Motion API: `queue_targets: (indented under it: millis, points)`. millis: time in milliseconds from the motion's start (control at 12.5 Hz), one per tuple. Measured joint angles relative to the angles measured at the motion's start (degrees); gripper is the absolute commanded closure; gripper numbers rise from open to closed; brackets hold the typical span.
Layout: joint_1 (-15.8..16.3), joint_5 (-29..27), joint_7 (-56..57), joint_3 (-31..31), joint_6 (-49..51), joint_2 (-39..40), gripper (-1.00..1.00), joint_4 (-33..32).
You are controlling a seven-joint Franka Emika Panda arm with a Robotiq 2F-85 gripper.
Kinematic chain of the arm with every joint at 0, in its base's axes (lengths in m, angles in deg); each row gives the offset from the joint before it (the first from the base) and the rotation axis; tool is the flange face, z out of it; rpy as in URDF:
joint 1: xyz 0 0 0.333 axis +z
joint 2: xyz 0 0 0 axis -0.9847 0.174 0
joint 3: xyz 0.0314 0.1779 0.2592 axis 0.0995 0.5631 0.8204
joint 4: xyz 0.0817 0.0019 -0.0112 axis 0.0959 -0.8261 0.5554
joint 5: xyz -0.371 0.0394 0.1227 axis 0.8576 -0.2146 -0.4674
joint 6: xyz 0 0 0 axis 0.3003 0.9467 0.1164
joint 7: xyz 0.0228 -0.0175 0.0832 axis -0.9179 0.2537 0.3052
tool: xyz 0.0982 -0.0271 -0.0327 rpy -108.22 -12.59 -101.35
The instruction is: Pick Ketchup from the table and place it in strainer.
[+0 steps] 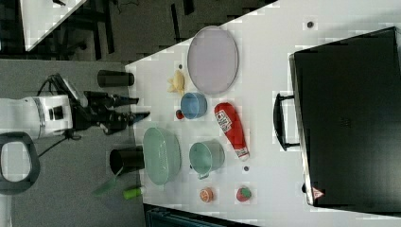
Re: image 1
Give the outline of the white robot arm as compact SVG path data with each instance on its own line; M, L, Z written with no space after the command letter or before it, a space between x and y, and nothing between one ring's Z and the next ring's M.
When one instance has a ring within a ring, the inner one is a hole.
M40 154L34 142L59 136L75 139L76 131L100 127L107 135L120 132L147 118L148 112L120 113L119 106L137 103L136 98L88 92L85 98L72 95L29 96L1 100L1 152L25 151L28 171L20 180L1 177L1 193L17 195L36 183L41 172Z

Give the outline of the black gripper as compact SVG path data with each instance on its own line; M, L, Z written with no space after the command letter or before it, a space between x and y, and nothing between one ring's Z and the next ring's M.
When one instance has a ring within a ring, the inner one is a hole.
M127 125L144 120L150 112L119 113L114 108L136 105L138 97L109 95L104 92L85 91L81 98L72 97L72 119L76 131L98 126L104 133L116 133Z

